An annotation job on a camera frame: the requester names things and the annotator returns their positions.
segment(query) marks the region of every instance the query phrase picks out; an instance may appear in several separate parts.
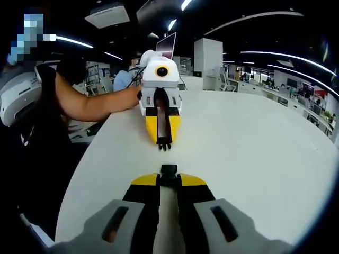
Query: ceiling air conditioner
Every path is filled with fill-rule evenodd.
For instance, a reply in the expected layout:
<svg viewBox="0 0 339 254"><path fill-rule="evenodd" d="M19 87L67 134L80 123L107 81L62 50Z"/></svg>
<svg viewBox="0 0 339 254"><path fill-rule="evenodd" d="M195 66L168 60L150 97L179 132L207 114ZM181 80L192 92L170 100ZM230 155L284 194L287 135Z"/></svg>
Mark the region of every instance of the ceiling air conditioner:
<svg viewBox="0 0 339 254"><path fill-rule="evenodd" d="M85 17L85 20L99 29L130 21L126 9L121 3L113 3L95 8L91 10L89 16Z"/></svg>

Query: headset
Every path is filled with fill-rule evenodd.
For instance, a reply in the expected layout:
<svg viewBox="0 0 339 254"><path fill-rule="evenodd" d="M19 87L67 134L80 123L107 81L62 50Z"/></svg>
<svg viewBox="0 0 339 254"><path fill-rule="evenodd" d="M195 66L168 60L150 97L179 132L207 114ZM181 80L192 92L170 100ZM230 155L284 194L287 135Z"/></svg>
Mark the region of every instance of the headset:
<svg viewBox="0 0 339 254"><path fill-rule="evenodd" d="M11 127L39 100L42 80L37 68L14 66L0 76L0 119Z"/></svg>

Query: person in blue shirt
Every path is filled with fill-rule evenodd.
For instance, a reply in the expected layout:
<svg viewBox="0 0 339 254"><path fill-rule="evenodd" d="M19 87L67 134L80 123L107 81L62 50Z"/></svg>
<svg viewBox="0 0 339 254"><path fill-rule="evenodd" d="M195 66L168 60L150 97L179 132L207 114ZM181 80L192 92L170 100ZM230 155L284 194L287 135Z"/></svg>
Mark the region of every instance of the person in blue shirt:
<svg viewBox="0 0 339 254"><path fill-rule="evenodd" d="M127 86L132 82L133 78L136 75L136 70L133 69L139 62L137 56L132 56L127 60L124 60L121 70L118 72L113 83L113 91L117 92L123 89L126 89Z"/></svg>

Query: robot camera lens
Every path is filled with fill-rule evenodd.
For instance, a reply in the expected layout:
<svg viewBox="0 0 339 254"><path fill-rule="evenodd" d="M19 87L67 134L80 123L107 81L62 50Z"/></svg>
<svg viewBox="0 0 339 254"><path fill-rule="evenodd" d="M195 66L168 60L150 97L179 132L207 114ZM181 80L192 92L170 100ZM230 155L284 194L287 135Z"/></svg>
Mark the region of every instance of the robot camera lens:
<svg viewBox="0 0 339 254"><path fill-rule="evenodd" d="M168 74L168 70L165 67L160 67L157 69L157 75L160 77L166 77Z"/></svg>

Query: office desk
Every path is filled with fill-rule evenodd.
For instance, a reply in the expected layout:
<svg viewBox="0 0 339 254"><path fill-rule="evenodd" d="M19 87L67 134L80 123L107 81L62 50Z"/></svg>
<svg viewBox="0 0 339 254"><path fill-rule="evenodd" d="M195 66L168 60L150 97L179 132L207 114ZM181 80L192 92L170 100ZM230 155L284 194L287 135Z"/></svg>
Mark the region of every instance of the office desk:
<svg viewBox="0 0 339 254"><path fill-rule="evenodd" d="M184 84L183 83L184 81L187 90L202 90L203 89L203 78L181 75L181 79L179 79L179 84Z"/></svg>
<svg viewBox="0 0 339 254"><path fill-rule="evenodd" d="M90 216L123 198L132 180L159 172L162 164L177 164L180 173L204 179L215 198L250 216L269 239L296 244L304 236L335 180L337 148L330 139L262 96L210 91L181 96L182 124L168 152L151 142L139 107L108 118L70 181L57 242L79 235ZM154 253L176 246L170 233L162 233L174 225L164 225L163 192L162 198Z"/></svg>

